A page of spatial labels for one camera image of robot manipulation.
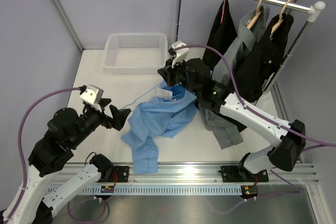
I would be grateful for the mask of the light blue shirt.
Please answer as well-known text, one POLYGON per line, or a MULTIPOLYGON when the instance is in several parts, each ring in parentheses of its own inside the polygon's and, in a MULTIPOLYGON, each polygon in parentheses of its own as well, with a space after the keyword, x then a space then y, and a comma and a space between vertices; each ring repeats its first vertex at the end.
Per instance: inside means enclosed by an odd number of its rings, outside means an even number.
POLYGON ((154 138, 173 138, 191 123, 197 112, 196 96, 178 84, 169 87, 163 81, 147 93, 150 92, 153 97, 131 111, 130 130, 121 136, 131 148, 135 174, 156 173, 159 149, 154 138))

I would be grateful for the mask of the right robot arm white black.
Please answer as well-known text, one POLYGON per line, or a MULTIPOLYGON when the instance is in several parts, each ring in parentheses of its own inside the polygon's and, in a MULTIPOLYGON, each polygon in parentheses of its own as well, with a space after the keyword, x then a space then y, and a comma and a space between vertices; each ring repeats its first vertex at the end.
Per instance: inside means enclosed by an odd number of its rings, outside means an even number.
POLYGON ((239 100, 235 92, 212 79, 210 68, 200 58, 175 65, 173 59, 169 59, 157 72, 168 86, 182 86, 206 109, 243 124, 269 142, 268 147, 244 155, 234 170, 235 177, 247 181, 273 167, 285 172, 293 170, 306 145, 302 137, 304 123, 299 120, 290 123, 273 117, 251 103, 239 100))

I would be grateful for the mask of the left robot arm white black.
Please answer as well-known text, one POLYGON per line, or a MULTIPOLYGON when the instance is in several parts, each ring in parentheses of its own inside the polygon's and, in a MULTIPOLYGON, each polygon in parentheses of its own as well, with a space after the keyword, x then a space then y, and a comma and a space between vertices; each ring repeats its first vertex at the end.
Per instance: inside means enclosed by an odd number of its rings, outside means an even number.
POLYGON ((117 178, 113 163, 96 154, 73 178, 47 193, 73 157, 73 151, 98 127, 118 131, 123 128, 131 110, 119 110, 110 102, 110 99, 100 101, 100 110, 86 104, 81 115, 73 108, 63 108, 54 114, 47 123, 46 134, 28 158, 26 180, 10 206, 2 211, 2 223, 52 223, 59 211, 86 187, 117 178))

